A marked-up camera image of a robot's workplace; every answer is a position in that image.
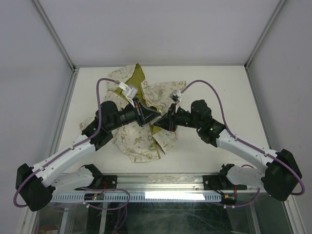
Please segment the aluminium frame post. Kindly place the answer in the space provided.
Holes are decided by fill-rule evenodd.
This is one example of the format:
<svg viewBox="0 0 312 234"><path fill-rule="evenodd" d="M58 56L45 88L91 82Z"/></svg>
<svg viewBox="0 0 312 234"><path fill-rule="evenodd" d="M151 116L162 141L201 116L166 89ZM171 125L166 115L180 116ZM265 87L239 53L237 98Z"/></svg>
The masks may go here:
<svg viewBox="0 0 312 234"><path fill-rule="evenodd" d="M63 45L60 37L58 36L52 22L50 21L46 11L44 10L41 2L39 0L30 0L31 4L33 5L34 9L36 10L37 14L39 15L41 21L43 22L47 32L49 33L50 37L52 38L55 46L59 50L60 54L62 55L63 59L65 60L67 66L70 68L71 71L75 71L76 66L73 63L72 59L70 58L65 46Z"/></svg>
<svg viewBox="0 0 312 234"><path fill-rule="evenodd" d="M275 24L277 18L279 17L281 11L283 10L283 8L285 7L287 2L288 2L287 0L279 0L278 1L276 7L274 8L272 14L269 17L269 20L267 21L264 29L262 30L255 46L253 47L248 59L246 60L246 62L244 64L245 70L249 69L250 65L252 64L253 60L255 59L257 53L259 52L261 46L263 45L265 39L269 35L273 25Z"/></svg>

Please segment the cream green printed jacket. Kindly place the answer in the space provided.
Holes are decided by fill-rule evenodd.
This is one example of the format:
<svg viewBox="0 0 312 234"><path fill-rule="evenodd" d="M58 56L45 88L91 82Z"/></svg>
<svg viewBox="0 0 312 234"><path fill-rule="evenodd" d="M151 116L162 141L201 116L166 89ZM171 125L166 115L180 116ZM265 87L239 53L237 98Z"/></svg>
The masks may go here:
<svg viewBox="0 0 312 234"><path fill-rule="evenodd" d="M169 81L149 85L139 64L132 64L108 74L138 88L137 97L148 107L155 107L165 114L173 101L170 94L185 88L186 81ZM132 162L150 162L160 159L159 151L168 153L178 140L177 132L170 132L151 124L138 126L135 122L113 131L112 142L117 145Z"/></svg>

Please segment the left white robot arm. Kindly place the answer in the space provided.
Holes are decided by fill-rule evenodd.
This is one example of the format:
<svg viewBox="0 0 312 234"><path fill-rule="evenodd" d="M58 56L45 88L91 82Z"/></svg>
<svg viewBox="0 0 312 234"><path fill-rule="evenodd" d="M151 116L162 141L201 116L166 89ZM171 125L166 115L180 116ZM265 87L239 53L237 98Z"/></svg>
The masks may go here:
<svg viewBox="0 0 312 234"><path fill-rule="evenodd" d="M82 172L71 174L65 183L62 182L62 173L84 156L106 145L113 138L113 130L134 122L143 126L159 116L154 107L147 107L138 98L121 110L113 101L103 102L94 120L66 148L33 166L24 163L18 167L16 195L25 201L24 207L35 212L44 208L61 190L88 186L98 189L102 177L95 166L86 166Z"/></svg>

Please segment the left aluminium frame post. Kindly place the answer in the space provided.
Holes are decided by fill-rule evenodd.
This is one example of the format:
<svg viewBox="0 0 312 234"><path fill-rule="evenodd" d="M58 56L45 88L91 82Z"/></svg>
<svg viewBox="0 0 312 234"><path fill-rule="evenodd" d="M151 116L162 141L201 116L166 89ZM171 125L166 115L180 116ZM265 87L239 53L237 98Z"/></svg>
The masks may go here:
<svg viewBox="0 0 312 234"><path fill-rule="evenodd" d="M60 54L62 55L63 59L65 60L67 66L70 68L71 71L75 71L76 66L73 63L72 59L70 58L65 46L63 45L60 37L58 36L52 22L50 21L46 11L44 10L41 2L39 0L30 0L31 4L33 5L34 9L36 10L37 14L39 15L41 21L43 22L47 32L49 33L50 37L52 38L55 46L59 50Z"/></svg>

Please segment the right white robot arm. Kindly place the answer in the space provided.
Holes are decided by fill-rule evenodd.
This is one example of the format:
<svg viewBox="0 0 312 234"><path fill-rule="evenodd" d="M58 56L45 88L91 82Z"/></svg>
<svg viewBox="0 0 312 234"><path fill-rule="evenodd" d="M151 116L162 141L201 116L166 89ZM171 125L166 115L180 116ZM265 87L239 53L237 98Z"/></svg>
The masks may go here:
<svg viewBox="0 0 312 234"><path fill-rule="evenodd" d="M302 174L290 151L283 149L278 152L256 146L230 133L223 123L213 118L204 100L194 101L190 111L172 104L154 125L170 132L179 126L196 129L205 143L231 152L251 164L246 168L224 165L218 174L218 184L224 189L234 184L256 187L279 201L294 195L297 185L301 187L300 195L305 191Z"/></svg>

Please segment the aluminium mounting rail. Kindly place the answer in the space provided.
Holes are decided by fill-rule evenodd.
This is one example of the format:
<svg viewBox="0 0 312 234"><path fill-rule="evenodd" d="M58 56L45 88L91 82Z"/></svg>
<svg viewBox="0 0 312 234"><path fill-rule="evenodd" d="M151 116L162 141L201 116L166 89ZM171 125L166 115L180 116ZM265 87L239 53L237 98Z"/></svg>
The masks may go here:
<svg viewBox="0 0 312 234"><path fill-rule="evenodd" d="M47 184L44 184L43 176L34 175L24 185L22 191L26 195L42 195L48 200L73 190L97 193L117 190L121 190L123 193L205 191L203 188L203 175L118 175L116 188L91 190L85 187L89 186L95 178L102 175L93 165L87 165L73 173L61 174ZM249 187L247 182L235 182L232 184L241 184Z"/></svg>

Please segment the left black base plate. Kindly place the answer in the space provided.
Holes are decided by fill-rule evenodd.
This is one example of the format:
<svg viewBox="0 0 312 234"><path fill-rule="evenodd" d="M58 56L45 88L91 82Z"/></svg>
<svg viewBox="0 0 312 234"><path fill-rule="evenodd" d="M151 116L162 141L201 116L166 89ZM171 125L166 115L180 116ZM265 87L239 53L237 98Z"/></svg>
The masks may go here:
<svg viewBox="0 0 312 234"><path fill-rule="evenodd" d="M117 187L117 175L102 175L101 177L95 178L89 186L85 186L88 189L104 190L112 189Z"/></svg>

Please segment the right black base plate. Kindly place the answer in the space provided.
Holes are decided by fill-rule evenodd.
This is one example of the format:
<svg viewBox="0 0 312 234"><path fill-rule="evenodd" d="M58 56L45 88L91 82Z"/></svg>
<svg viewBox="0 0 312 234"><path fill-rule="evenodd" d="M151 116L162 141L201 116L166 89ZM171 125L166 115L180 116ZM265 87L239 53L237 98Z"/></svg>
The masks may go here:
<svg viewBox="0 0 312 234"><path fill-rule="evenodd" d="M203 188L204 190L216 190L216 191L243 191L247 190L246 185L234 185L226 177L219 175L203 175Z"/></svg>

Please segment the right aluminium frame post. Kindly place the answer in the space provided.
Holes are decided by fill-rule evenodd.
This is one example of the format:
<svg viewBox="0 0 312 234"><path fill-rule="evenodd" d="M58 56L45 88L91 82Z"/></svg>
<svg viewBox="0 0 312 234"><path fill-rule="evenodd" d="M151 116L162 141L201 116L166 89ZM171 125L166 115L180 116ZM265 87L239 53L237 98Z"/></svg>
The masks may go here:
<svg viewBox="0 0 312 234"><path fill-rule="evenodd" d="M253 47L248 59L246 60L246 62L244 64L245 70L249 69L250 65L252 64L253 60L255 59L257 53L259 52L261 46L263 45L265 39L269 35L273 25L275 24L277 18L279 17L281 11L283 10L283 8L285 7L287 2L288 2L287 0L279 0L278 1L276 7L274 8L272 14L269 17L269 20L267 21L264 29L262 30L255 46Z"/></svg>

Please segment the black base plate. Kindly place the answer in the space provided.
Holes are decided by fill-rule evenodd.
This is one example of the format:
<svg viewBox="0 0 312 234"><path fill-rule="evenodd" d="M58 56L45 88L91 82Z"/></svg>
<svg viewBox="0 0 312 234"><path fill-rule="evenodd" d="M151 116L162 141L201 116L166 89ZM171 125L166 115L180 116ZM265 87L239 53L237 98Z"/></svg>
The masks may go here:
<svg viewBox="0 0 312 234"><path fill-rule="evenodd" d="M204 190L216 190L216 191L243 191L247 190L246 185L234 185L226 177L219 175L203 175L203 188Z"/></svg>
<svg viewBox="0 0 312 234"><path fill-rule="evenodd" d="M117 175L102 175L101 177L95 178L89 186L85 186L88 189L104 190L112 189L117 187Z"/></svg>

